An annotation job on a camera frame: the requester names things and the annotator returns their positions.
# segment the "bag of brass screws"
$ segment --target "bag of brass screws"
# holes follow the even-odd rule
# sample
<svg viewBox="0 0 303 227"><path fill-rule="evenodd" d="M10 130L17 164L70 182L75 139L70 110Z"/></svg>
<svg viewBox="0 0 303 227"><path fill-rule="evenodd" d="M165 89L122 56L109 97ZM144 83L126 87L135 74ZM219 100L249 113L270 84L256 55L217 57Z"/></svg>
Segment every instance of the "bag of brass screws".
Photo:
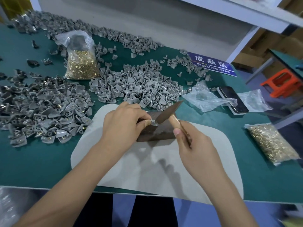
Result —
<svg viewBox="0 0 303 227"><path fill-rule="evenodd" d="M244 127L248 129L263 153L275 166L283 161L300 158L298 153L271 123L245 124Z"/></svg>
<svg viewBox="0 0 303 227"><path fill-rule="evenodd" d="M59 34L56 39L67 48L68 63L65 78L90 80L99 77L95 43L86 32L74 30Z"/></svg>

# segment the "table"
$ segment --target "table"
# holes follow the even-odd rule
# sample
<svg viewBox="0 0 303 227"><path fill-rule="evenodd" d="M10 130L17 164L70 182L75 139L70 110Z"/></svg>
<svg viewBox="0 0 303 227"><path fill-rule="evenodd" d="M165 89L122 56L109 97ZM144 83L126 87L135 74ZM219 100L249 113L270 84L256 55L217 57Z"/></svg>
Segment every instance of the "table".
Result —
<svg viewBox="0 0 303 227"><path fill-rule="evenodd" d="M269 65L271 65L275 60L280 61L283 65L286 66L290 71L292 71L293 74L295 74L300 80L303 81L303 71L296 68L296 65L301 64L302 61L298 60L295 57L292 57L290 55L278 52L273 49L269 49L270 53L273 55L271 58L269 58L261 67L259 67L246 81L246 84L248 84L253 78L255 78L257 75L259 75L265 68L267 68ZM296 122L300 119L303 119L303 108L300 108L293 113L289 114L288 116L285 116L284 118L279 119L278 121L274 122L273 124L277 129L280 129L282 127L285 127L293 122Z"/></svg>
<svg viewBox="0 0 303 227"><path fill-rule="evenodd" d="M14 69L21 69L25 72L36 72L43 76L63 76L66 69L63 66L63 57L60 55L51 56L49 49L55 49L57 46L53 41L47 39L44 32L27 35L19 34L14 29L8 29L0 25L0 72L6 75L13 75ZM112 70L123 69L123 64L137 65L143 64L145 60L163 59L165 55L168 58L182 56L178 50L163 47L144 56L131 58L131 50L124 49L121 43L109 41L106 38L93 37L96 43L99 41L106 48L117 47L118 58L112 60L112 54L106 54L103 58L107 62L112 62ZM33 49L31 40L35 40L40 49ZM30 68L26 59L50 58L53 65ZM182 77L176 74L182 71ZM185 81L194 81L197 75L192 72L188 74L186 68L178 65L172 69L163 65L161 73L166 76L172 76L173 81L186 86ZM217 72L209 71L214 79L208 82L209 87L232 86L237 93L248 91L245 84L239 77L232 77ZM89 81L80 81L81 84L88 87ZM1 81L0 84L7 85L8 82ZM93 106L93 115L104 105L97 100L95 94L91 94L96 101ZM244 199L252 201L268 202L290 202L303 203L303 172L295 161L282 163L279 167L272 165L248 132L243 129L244 124L255 124L269 122L265 114L250 113L244 116L233 115L228 108L218 107L215 110L202 113L196 107L191 106L185 101L177 110L176 115L179 119L187 120L205 126L214 127L221 130L229 138L237 159L241 177L244 186ZM0 131L0 185L43 188L53 187L70 170L70 156L73 152L80 135L76 135L65 144L55 142L54 144L44 144L38 139L31 139L28 145L20 148L12 148L8 141L8 132ZM141 193L118 188L101 187L95 189L96 192L110 193Z"/></svg>

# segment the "orange plastic stool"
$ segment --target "orange plastic stool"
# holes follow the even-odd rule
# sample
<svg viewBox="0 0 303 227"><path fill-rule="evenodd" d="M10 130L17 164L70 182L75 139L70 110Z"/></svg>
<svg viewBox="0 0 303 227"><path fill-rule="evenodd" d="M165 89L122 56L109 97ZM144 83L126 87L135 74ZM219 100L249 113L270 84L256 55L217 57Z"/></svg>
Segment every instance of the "orange plastic stool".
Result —
<svg viewBox="0 0 303 227"><path fill-rule="evenodd" d="M270 94L272 98L280 96L286 98L302 86L301 81L287 68L277 72L260 85L264 86L266 84L273 89L273 92Z"/></svg>

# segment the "sign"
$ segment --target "sign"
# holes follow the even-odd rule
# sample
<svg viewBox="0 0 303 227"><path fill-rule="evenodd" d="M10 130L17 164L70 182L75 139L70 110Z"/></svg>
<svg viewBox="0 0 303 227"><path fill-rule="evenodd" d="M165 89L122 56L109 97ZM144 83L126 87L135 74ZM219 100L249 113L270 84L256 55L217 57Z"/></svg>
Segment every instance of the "sign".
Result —
<svg viewBox="0 0 303 227"><path fill-rule="evenodd" d="M192 63L199 67L206 64L204 68L207 68L211 71L237 77L237 74L234 72L231 65L225 61L220 61L215 58L206 57L190 52L188 52L188 55L190 56Z"/></svg>

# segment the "white mat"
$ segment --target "white mat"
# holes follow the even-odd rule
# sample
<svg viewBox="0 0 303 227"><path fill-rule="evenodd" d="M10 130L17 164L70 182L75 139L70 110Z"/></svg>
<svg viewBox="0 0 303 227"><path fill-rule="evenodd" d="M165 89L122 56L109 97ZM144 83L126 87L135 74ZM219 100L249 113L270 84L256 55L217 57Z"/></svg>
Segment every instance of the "white mat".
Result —
<svg viewBox="0 0 303 227"><path fill-rule="evenodd" d="M116 104L105 105L96 113L93 123L86 129L71 154L72 168L99 141L105 115L117 107ZM227 175L243 198L242 179L229 139L217 129L192 124L212 139ZM184 168L176 140L134 143L102 178L98 186L130 189L211 204L206 193Z"/></svg>

